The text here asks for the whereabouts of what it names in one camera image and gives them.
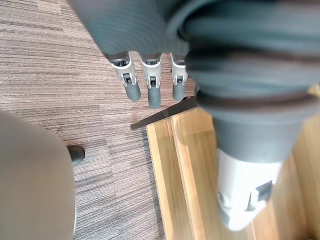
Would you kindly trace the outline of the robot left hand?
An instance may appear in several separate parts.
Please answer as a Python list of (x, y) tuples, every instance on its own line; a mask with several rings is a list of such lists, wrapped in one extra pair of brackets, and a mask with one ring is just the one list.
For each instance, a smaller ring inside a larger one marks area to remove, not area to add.
[(231, 231), (270, 199), (305, 119), (320, 109), (317, 0), (71, 0), (108, 60), (170, 52), (213, 117), (217, 202)]

